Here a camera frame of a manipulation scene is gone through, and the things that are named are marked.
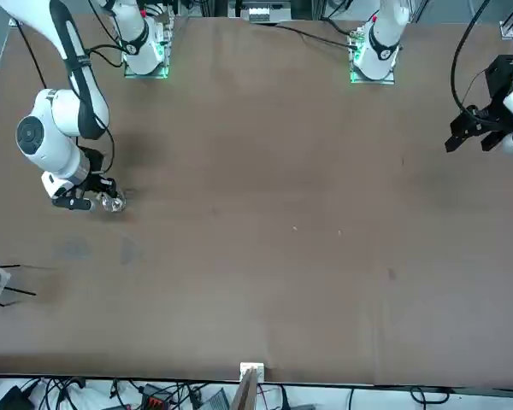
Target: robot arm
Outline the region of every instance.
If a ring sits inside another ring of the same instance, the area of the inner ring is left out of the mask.
[[[0,6],[49,39],[65,62],[70,83],[83,102],[72,91],[59,90],[52,104],[57,127],[69,136],[99,139],[109,123],[109,108],[67,7],[59,0],[0,0]]]
[[[513,154],[513,56],[498,56],[485,75],[491,101],[483,109],[468,106],[466,110],[472,115],[463,111],[451,123],[452,136],[445,142],[447,152],[458,149],[469,137],[487,134],[481,140],[483,151],[501,143],[505,152]]]
[[[151,17],[143,18],[137,0],[97,0],[109,15],[121,46],[126,49],[127,65],[137,75],[151,73],[167,58],[162,45],[171,41],[173,20],[170,16],[168,30]]]
[[[56,47],[65,62],[72,90],[38,93],[32,112],[17,126],[21,152],[44,170],[42,182],[54,205],[91,210],[97,193],[105,209],[125,206],[113,179],[99,174],[103,155],[79,147],[72,137],[99,139],[109,124],[109,108],[97,87],[91,62],[67,7],[59,0],[0,0],[18,21],[33,27]]]
[[[365,77],[380,80],[390,73],[409,18],[408,0],[380,1],[376,19],[370,19],[363,27],[365,45],[354,61]]]

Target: wooden tabletop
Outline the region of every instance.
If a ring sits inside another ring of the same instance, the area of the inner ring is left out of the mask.
[[[86,47],[107,41],[76,21]],[[10,33],[0,264],[32,266],[11,283],[38,296],[0,309],[0,372],[237,378],[261,361],[276,381],[513,387],[513,155],[443,145],[465,26],[407,27],[395,86],[351,85],[345,50],[279,28],[177,27],[167,80],[94,61],[110,176],[129,191],[119,215],[52,207],[15,146],[41,84]],[[477,26],[459,93],[512,51]],[[483,78],[467,102],[487,103]]]

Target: cable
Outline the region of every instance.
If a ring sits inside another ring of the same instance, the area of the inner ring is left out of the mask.
[[[135,384],[132,380],[127,380],[127,382],[128,382],[129,384],[131,384],[135,389],[137,389],[137,391],[140,393],[140,391],[139,391],[139,387],[138,387],[138,385],[137,385],[137,384]]]
[[[373,18],[374,16],[376,16],[376,15],[378,14],[378,12],[379,12],[379,11],[380,11],[380,9],[377,9],[373,14],[371,14],[371,15],[370,15],[370,17],[369,17],[369,19],[367,20],[367,22],[371,21],[371,20],[372,20],[372,18]]]
[[[338,6],[336,6],[336,9],[333,10],[333,12],[328,15],[328,19],[330,19],[331,17],[333,17],[333,15],[340,10],[340,8],[345,4],[345,8],[344,8],[344,11],[346,11],[350,6],[351,4],[353,3],[353,0],[344,0],[343,2],[340,2],[340,4]]]
[[[285,386],[280,384],[281,388],[281,410],[291,410],[291,404],[289,404],[289,398],[287,397],[287,390]]]
[[[36,71],[38,71],[38,75],[40,76],[40,81],[42,81],[42,86],[44,88],[48,88],[47,84],[44,80],[44,75],[42,74],[42,70],[40,70],[40,66],[38,65],[38,62],[36,61],[36,56],[34,56],[34,53],[32,52],[32,47],[28,43],[27,36],[25,36],[25,32],[23,32],[23,29],[21,28],[21,24],[19,21],[14,20],[15,24],[17,25],[17,28],[19,29],[19,33],[21,34],[21,37],[23,37],[23,41],[25,42],[25,45],[27,46],[28,52],[30,53],[32,57],[32,62],[34,62],[34,66],[36,66]]]
[[[350,31],[348,30],[342,30],[334,21],[332,21],[330,18],[328,17],[323,17],[321,19],[321,21],[325,21],[326,23],[330,24],[331,26],[333,26],[334,30],[336,30],[337,32],[339,32],[340,34],[344,34],[345,36],[349,36],[350,35]]]
[[[481,74],[483,74],[484,72],[486,71],[486,68],[484,70],[480,70],[474,77],[473,79],[471,80],[471,82],[469,83],[469,87],[468,89],[465,91],[465,94],[463,95],[463,98],[462,98],[462,104],[463,102],[465,101],[465,99],[467,98],[468,94],[469,94],[469,90],[471,90],[471,86],[473,85],[473,83],[475,82],[475,80],[477,79],[477,77],[479,77]]]
[[[460,56],[460,52],[462,51],[462,47],[465,44],[466,40],[468,39],[469,34],[471,33],[471,30],[473,29],[473,26],[479,20],[479,17],[481,16],[482,12],[485,10],[486,6],[491,2],[491,0],[484,0],[482,2],[482,5],[479,7],[475,15],[473,16],[473,19],[471,19],[471,22],[468,24],[467,28],[465,29],[465,32],[462,35],[462,38],[460,39],[460,42],[458,43],[458,46],[456,47],[456,51],[454,52],[454,58],[452,59],[452,67],[451,67],[451,92],[452,97],[454,98],[454,102],[456,105],[464,112],[470,119],[477,122],[478,124],[482,124],[483,126],[490,126],[494,130],[501,130],[501,125],[497,121],[489,121],[484,120],[480,117],[477,117],[473,113],[471,113],[467,108],[465,108],[460,101],[460,98],[458,97],[458,94],[456,92],[456,65],[458,63],[458,57]]]
[[[110,168],[112,168],[112,164],[114,164],[114,158],[115,158],[115,154],[116,154],[115,153],[116,152],[116,147],[115,147],[116,144],[115,144],[114,137],[112,136],[112,132],[110,132],[110,129],[104,124],[104,122],[98,117],[98,115],[95,114],[95,111],[93,111],[93,107],[86,100],[84,100],[82,97],[80,97],[80,94],[76,91],[76,89],[74,88],[74,85],[72,84],[70,75],[68,76],[68,83],[70,85],[70,89],[75,94],[75,96],[77,96],[78,99],[81,102],[83,102],[91,110],[91,112],[93,113],[93,117],[95,117],[95,120],[97,120],[100,123],[101,127],[104,128],[104,130],[109,134],[110,144],[112,146],[112,149],[111,149],[112,152],[110,154],[110,162],[104,171],[99,171],[99,173],[107,173],[108,171],[110,171]]]
[[[98,20],[99,24],[101,25],[101,27],[103,28],[104,32],[106,32],[107,36],[109,36],[109,38],[116,43],[115,38],[112,37],[112,34],[110,34],[109,29],[106,28],[106,26],[104,25],[103,21],[99,17],[98,12],[95,10],[95,7],[93,6],[93,3],[91,2],[91,0],[87,0],[87,2],[89,3],[89,7],[91,7],[91,10],[93,10],[93,14],[95,15],[95,17],[97,17],[97,20]]]
[[[105,60],[109,65],[115,68],[123,67],[123,61],[121,61],[119,64],[113,63],[111,60],[109,60],[106,56],[98,52],[97,50],[88,50],[87,55],[91,55],[91,53],[97,54],[99,57],[101,57],[103,60]]]
[[[418,393],[420,393],[420,395],[422,396],[421,399],[417,398],[414,395],[415,390],[417,390]],[[411,386],[410,390],[409,390],[409,393],[410,393],[410,397],[412,397],[412,400],[414,400],[416,403],[422,405],[423,410],[426,410],[426,406],[428,404],[445,404],[451,398],[451,393],[448,392],[448,391],[445,391],[444,392],[445,398],[443,398],[441,400],[432,400],[432,401],[430,401],[430,400],[428,400],[426,398],[426,395],[424,395],[424,391],[422,390],[422,388],[420,388],[418,386]]]
[[[177,403],[180,403],[181,391],[184,390],[184,386],[179,385],[178,382],[175,382],[175,386],[177,386]]]
[[[262,390],[262,386],[259,384],[258,389],[260,390],[260,394],[262,395],[262,399],[264,400],[264,407],[266,410],[268,410],[268,403],[266,402],[266,395],[264,394],[264,391]]]
[[[351,389],[350,392],[350,400],[348,401],[348,410],[351,410],[351,402],[353,401],[353,393],[355,392],[355,389]]]
[[[25,389],[25,388],[26,388],[26,386],[27,386],[29,383],[34,382],[34,381],[36,381],[36,380],[41,380],[41,379],[42,379],[42,378],[31,378],[28,382],[24,383],[24,384],[19,388],[19,390],[23,390],[23,389]]]
[[[100,49],[113,49],[113,50],[119,50],[119,51],[123,51],[124,53],[130,54],[129,52],[127,52],[126,49],[124,49],[123,47],[120,47],[117,44],[98,44],[93,47],[90,47],[89,49],[87,49],[87,51],[93,52],[93,51],[100,50]]]
[[[122,400],[122,399],[121,399],[121,397],[120,397],[120,389],[118,389],[118,380],[114,380],[114,381],[112,382],[112,384],[113,384],[113,385],[115,384],[115,387],[116,387],[116,397],[118,398],[118,402],[120,403],[120,406],[121,406],[122,408],[128,408],[128,407],[124,404],[123,400]]]
[[[284,30],[289,30],[290,32],[297,32],[298,34],[302,34],[303,36],[314,38],[316,40],[322,41],[326,44],[332,44],[339,47],[342,47],[343,49],[349,49],[349,50],[357,50],[357,47],[355,45],[349,45],[345,43],[339,43],[333,40],[327,40],[326,38],[316,36],[315,34],[310,34],[309,32],[303,32],[302,30],[298,30],[297,28],[287,27],[287,26],[275,26],[276,28],[283,28]]]
[[[199,390],[201,390],[202,388],[204,388],[205,386],[208,386],[209,383],[204,383],[202,384],[201,386],[197,387],[196,389],[193,390],[193,393],[196,393],[198,392]],[[190,398],[190,395],[186,396],[185,398],[183,398],[181,401],[179,401],[179,403],[177,403],[176,407],[171,407],[171,410],[175,410],[175,409],[180,409],[180,405],[182,403],[184,403],[186,400],[188,400]]]

